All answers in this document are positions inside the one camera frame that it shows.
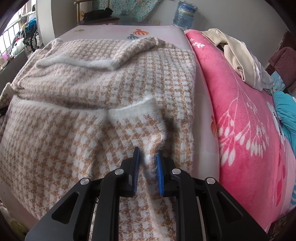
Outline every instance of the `white mattress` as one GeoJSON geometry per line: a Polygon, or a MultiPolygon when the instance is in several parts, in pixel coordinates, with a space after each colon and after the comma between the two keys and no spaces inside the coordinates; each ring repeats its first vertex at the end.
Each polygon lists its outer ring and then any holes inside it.
{"type": "MultiPolygon", "coordinates": [[[[155,36],[174,44],[180,49],[191,50],[191,45],[183,31],[174,26],[77,26],[60,36],[60,39],[65,42],[76,39],[126,40],[128,37],[140,38],[144,36],[155,36]]],[[[191,175],[200,179],[214,177],[219,180],[218,139],[211,131],[212,117],[214,116],[213,107],[198,61],[195,80],[194,113],[194,166],[191,175]]],[[[7,185],[2,181],[0,183],[0,200],[2,200],[14,218],[28,229],[32,228],[37,222],[13,197],[7,185]]]]}

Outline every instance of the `metal screw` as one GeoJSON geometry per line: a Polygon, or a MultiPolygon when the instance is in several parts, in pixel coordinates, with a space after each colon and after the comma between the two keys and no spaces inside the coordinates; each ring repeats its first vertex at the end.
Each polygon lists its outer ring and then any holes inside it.
{"type": "Polygon", "coordinates": [[[123,173],[124,173],[124,171],[122,169],[120,169],[120,168],[115,170],[116,175],[121,175],[123,173]]]}
{"type": "Polygon", "coordinates": [[[215,181],[215,179],[214,178],[212,178],[212,177],[208,177],[207,178],[207,183],[208,184],[214,184],[216,181],[215,181]]]}
{"type": "Polygon", "coordinates": [[[174,168],[174,169],[172,170],[172,173],[175,174],[175,175],[178,175],[178,174],[181,173],[181,170],[178,169],[178,168],[174,168]]]}
{"type": "Polygon", "coordinates": [[[86,177],[80,180],[80,184],[81,184],[81,185],[86,185],[86,184],[88,184],[88,183],[89,183],[89,179],[86,178],[86,177]]]}

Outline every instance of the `light blue cloth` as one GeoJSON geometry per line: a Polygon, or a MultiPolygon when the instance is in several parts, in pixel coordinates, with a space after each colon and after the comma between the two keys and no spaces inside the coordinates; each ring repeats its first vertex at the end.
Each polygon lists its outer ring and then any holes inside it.
{"type": "Polygon", "coordinates": [[[273,85],[273,88],[276,90],[276,91],[283,91],[285,89],[285,84],[284,84],[284,81],[283,79],[281,78],[281,76],[279,75],[279,73],[277,71],[273,72],[271,77],[273,78],[274,80],[274,85],[273,85]]]}
{"type": "MultiPolygon", "coordinates": [[[[113,10],[112,16],[120,18],[121,15],[129,16],[132,20],[141,22],[162,0],[110,0],[110,8],[113,10]]],[[[107,0],[95,0],[92,9],[105,9],[107,0]]]]}
{"type": "Polygon", "coordinates": [[[289,140],[296,156],[296,103],[291,95],[282,91],[274,92],[272,97],[283,133],[289,140]]]}

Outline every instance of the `large plastic water jug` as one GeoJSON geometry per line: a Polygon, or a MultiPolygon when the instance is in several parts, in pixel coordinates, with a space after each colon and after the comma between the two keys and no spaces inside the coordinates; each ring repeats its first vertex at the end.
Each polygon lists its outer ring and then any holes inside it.
{"type": "Polygon", "coordinates": [[[198,8],[195,5],[180,1],[175,12],[173,25],[180,27],[183,30],[191,28],[197,10],[198,8]]]}

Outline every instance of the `wall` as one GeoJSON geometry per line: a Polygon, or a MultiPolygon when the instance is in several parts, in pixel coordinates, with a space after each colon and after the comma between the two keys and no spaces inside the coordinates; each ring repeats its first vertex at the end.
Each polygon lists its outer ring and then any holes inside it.
{"type": "Polygon", "coordinates": [[[44,45],[77,26],[74,0],[37,0],[36,8],[44,45]]]}
{"type": "MultiPolygon", "coordinates": [[[[160,20],[160,25],[171,25],[179,0],[163,0],[147,19],[160,20]]],[[[202,13],[192,28],[218,28],[239,39],[258,58],[263,66],[274,54],[284,35],[286,25],[276,11],[264,0],[187,0],[202,13]]]]}

